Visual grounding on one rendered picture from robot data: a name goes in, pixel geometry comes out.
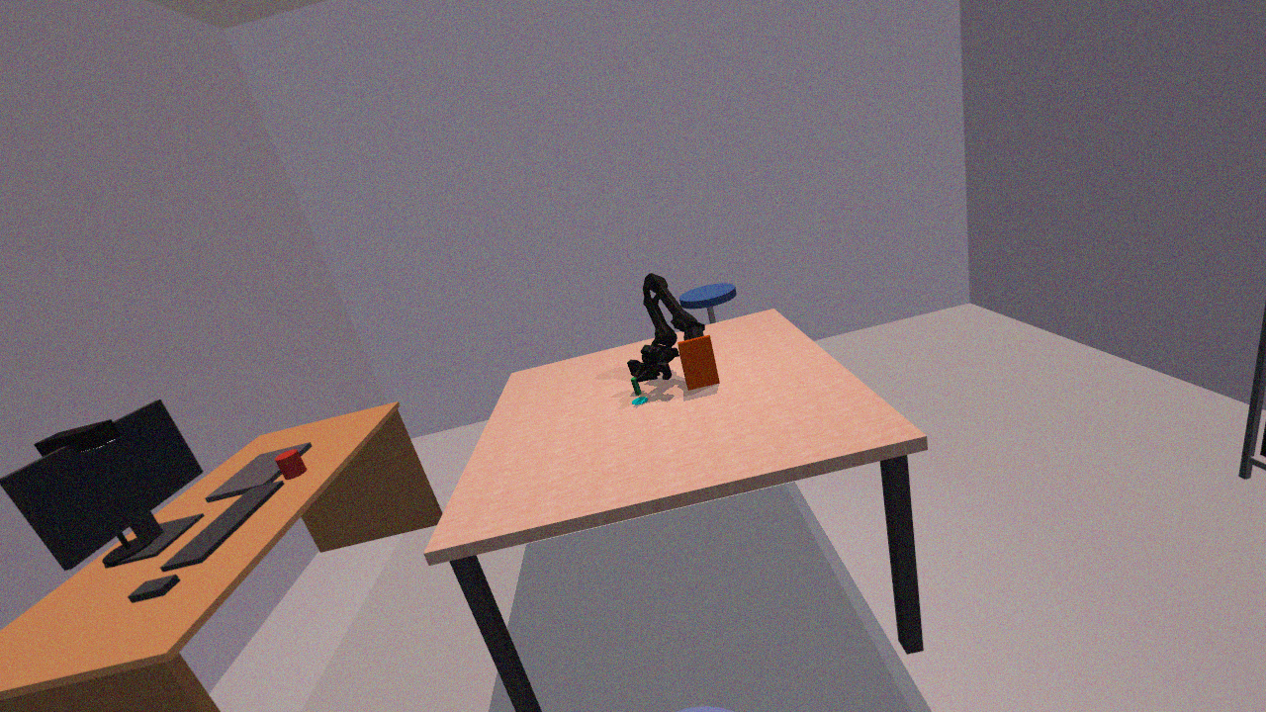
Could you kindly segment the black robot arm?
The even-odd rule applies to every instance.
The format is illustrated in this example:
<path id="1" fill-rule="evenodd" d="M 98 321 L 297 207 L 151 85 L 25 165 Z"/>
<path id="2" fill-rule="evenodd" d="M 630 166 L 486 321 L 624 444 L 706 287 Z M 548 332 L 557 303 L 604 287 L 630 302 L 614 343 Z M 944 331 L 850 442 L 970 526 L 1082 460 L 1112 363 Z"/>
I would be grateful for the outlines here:
<path id="1" fill-rule="evenodd" d="M 651 298 L 649 290 L 653 290 L 656 296 Z M 703 329 L 705 329 L 705 324 L 700 323 L 696 318 L 693 318 L 690 312 L 682 310 L 677 299 L 671 296 L 668 281 L 666 281 L 665 277 L 649 272 L 644 277 L 643 293 L 643 304 L 646 310 L 649 312 L 649 319 L 653 322 L 656 337 L 652 345 L 644 345 L 639 351 L 642 353 L 642 361 L 644 362 L 644 360 L 648 359 L 655 360 L 653 362 L 657 364 L 660 362 L 661 355 L 663 355 L 668 359 L 668 362 L 671 362 L 671 360 L 679 357 L 679 348 L 671 348 L 671 346 L 677 345 L 679 337 L 677 333 L 668 327 L 668 322 L 663 319 L 662 312 L 660 310 L 660 299 L 665 307 L 668 307 L 670 313 L 674 315 L 674 321 L 671 321 L 674 328 L 682 329 L 684 341 L 704 336 Z"/>

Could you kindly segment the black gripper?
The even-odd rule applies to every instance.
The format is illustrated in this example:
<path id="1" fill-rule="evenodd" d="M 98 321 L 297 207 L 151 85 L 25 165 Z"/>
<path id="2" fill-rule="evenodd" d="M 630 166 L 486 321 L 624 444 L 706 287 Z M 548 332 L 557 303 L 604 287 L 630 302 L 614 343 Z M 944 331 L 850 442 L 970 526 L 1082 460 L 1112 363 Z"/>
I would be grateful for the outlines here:
<path id="1" fill-rule="evenodd" d="M 663 355 L 660 357 L 660 362 L 655 364 L 655 360 L 644 360 L 639 362 L 638 360 L 629 360 L 627 362 L 632 378 L 637 378 L 636 383 L 649 383 L 649 380 L 660 379 L 660 371 L 662 372 L 662 380 L 668 380 L 671 378 L 671 369 L 668 366 L 668 359 Z"/>

